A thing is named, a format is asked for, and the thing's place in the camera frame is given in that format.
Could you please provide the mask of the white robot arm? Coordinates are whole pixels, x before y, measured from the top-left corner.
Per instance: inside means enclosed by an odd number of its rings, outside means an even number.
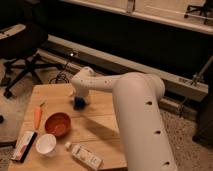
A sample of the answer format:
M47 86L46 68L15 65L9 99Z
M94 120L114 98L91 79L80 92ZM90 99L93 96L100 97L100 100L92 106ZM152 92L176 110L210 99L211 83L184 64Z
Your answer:
M90 90L111 92L128 171L178 171L158 102L165 85L153 74L129 72L96 76L90 67L71 79L74 98Z

